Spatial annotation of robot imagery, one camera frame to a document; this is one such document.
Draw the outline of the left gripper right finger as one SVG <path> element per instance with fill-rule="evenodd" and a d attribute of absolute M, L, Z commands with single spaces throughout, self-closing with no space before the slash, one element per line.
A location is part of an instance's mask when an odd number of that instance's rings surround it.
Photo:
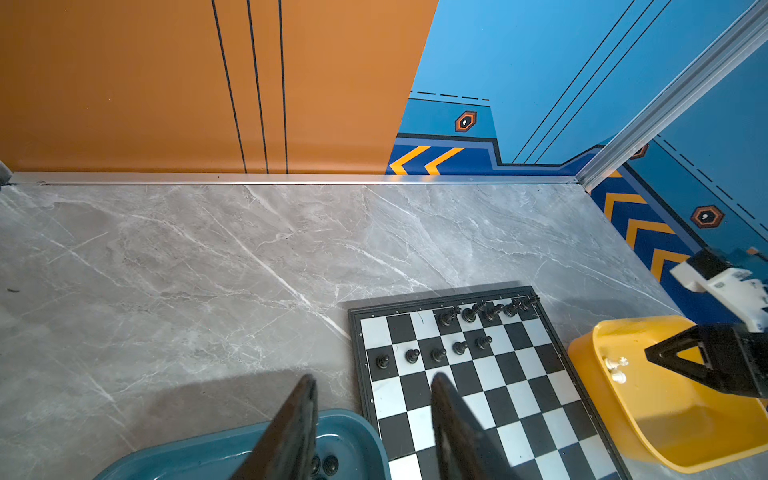
<path fill-rule="evenodd" d="M 510 465 L 443 373 L 431 383 L 431 418 L 441 479 L 509 479 Z"/>

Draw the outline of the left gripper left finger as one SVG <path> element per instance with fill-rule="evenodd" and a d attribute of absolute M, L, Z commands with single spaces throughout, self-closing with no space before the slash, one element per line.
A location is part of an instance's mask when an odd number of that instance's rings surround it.
<path fill-rule="evenodd" d="M 306 374 L 231 479 L 308 479 L 317 424 L 317 382 Z"/>

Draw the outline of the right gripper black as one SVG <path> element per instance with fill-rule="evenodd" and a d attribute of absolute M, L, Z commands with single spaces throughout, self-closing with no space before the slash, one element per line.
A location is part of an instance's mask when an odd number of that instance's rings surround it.
<path fill-rule="evenodd" d="M 767 398 L 767 333 L 714 325 L 710 357 L 698 326 L 645 349 L 646 359 L 707 387 L 733 395 Z"/>

